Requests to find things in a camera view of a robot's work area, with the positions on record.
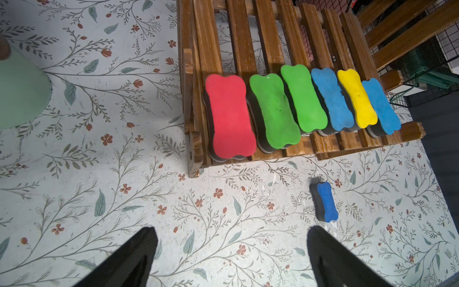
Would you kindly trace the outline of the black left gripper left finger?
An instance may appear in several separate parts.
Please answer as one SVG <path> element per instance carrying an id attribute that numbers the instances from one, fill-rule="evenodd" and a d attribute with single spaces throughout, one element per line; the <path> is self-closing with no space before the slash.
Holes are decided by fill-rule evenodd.
<path id="1" fill-rule="evenodd" d="M 77 287 L 145 287 L 158 247 L 153 227 L 140 229 Z"/>

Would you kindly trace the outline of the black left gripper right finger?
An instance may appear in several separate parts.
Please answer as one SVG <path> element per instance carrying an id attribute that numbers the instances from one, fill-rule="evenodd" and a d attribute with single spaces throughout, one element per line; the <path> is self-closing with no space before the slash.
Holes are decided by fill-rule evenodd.
<path id="1" fill-rule="evenodd" d="M 307 248 L 319 287 L 390 286 L 320 226 L 308 231 Z"/>

